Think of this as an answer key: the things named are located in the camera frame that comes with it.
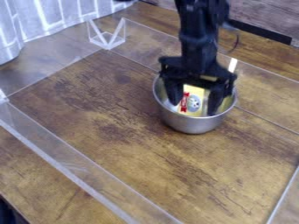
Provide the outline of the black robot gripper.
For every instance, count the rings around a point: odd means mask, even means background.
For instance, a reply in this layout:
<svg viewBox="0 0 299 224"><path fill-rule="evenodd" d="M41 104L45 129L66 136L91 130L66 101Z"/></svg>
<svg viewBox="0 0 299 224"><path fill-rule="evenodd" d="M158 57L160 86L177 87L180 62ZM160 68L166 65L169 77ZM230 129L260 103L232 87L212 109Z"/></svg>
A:
<svg viewBox="0 0 299 224"><path fill-rule="evenodd" d="M181 55L162 56L160 77L169 103L176 106L182 98L182 84L198 85L201 77L214 78L208 84L206 115L214 116L226 96L232 96L236 75L217 62L218 29L228 22L228 0L174 0L180 19L178 40Z"/></svg>

